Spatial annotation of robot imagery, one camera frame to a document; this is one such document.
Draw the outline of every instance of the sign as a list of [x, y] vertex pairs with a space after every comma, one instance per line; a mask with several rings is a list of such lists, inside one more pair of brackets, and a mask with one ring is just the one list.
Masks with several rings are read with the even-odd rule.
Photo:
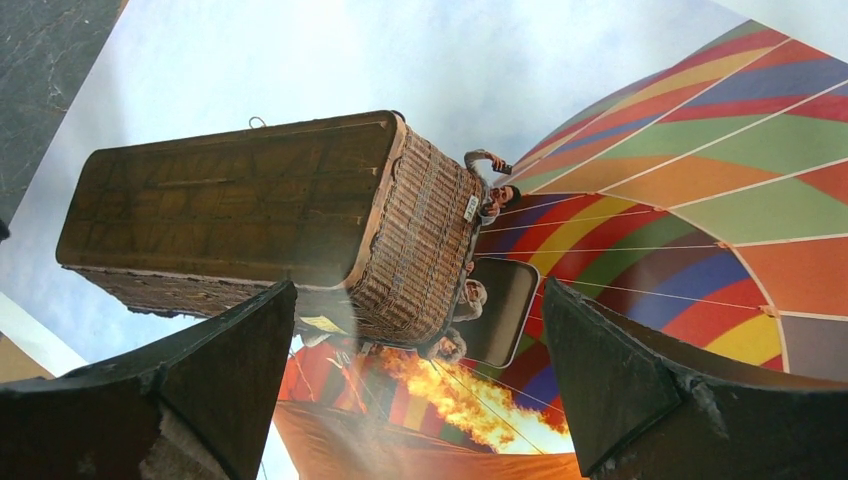
[[474, 220], [474, 215], [477, 213], [477, 207], [480, 206], [480, 199], [476, 195], [471, 195], [468, 199], [468, 204], [465, 205], [465, 220], [470, 222]]

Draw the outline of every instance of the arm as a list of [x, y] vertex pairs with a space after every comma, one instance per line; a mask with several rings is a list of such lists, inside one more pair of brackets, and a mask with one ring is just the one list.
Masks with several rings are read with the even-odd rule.
[[469, 172], [477, 175], [480, 178], [483, 178], [482, 173], [477, 168], [478, 160], [488, 160], [489, 152], [482, 148], [478, 148], [477, 150], [471, 150], [465, 154], [465, 168], [468, 169]]

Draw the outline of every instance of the person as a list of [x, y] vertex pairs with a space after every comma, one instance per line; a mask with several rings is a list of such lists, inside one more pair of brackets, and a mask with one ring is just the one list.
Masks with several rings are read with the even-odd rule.
[[474, 280], [473, 278], [466, 279], [465, 288], [459, 292], [452, 321], [467, 322], [469, 320], [477, 320], [483, 315], [483, 305], [486, 305], [488, 299], [489, 293], [479, 280]]
[[421, 358], [425, 360], [438, 359], [451, 365], [459, 363], [467, 352], [468, 345], [466, 345], [465, 339], [453, 327], [448, 328], [444, 336], [436, 342], [418, 347], [418, 355]]
[[491, 160], [492, 169], [494, 170], [505, 167], [506, 161], [482, 148], [465, 154], [465, 168], [480, 177], [486, 187], [489, 188], [489, 195], [483, 199], [483, 205], [480, 208], [480, 221], [483, 226], [486, 226], [491, 225], [502, 211], [512, 207], [521, 200], [521, 190], [515, 185], [491, 187], [480, 170], [477, 169], [478, 160]]

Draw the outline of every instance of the hair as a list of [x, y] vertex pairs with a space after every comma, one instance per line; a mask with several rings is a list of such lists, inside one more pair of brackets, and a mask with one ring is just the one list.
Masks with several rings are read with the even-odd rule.
[[445, 337], [456, 345], [456, 352], [454, 352], [453, 355], [443, 355], [442, 352], [438, 352], [436, 355], [445, 363], [453, 365], [462, 360], [462, 357], [468, 353], [468, 344], [465, 343], [465, 339], [463, 339], [462, 335], [460, 335], [453, 327], [447, 329]]
[[515, 185], [507, 185], [507, 187], [512, 189], [512, 198], [504, 204], [504, 208], [510, 208], [521, 201], [521, 190]]
[[[451, 342], [453, 342], [454, 345], [456, 345], [456, 353], [454, 353], [453, 355], [444, 355], [441, 352], [439, 343], [442, 341], [442, 338], [445, 337]], [[419, 355], [426, 360], [433, 360], [435, 358], [438, 358], [439, 360], [451, 365], [462, 360], [462, 357], [464, 357], [466, 353], [468, 353], [468, 344], [465, 343], [465, 339], [463, 339], [462, 335], [460, 335], [459, 332], [453, 327], [449, 327], [445, 331], [445, 334], [441, 338], [439, 338], [438, 341], [428, 346], [426, 350], [419, 350]]]
[[486, 291], [486, 286], [480, 283], [480, 280], [474, 280], [473, 278], [469, 278], [465, 281], [465, 283], [473, 283], [477, 285], [477, 291], [480, 292], [480, 306], [485, 305], [489, 300], [489, 292]]

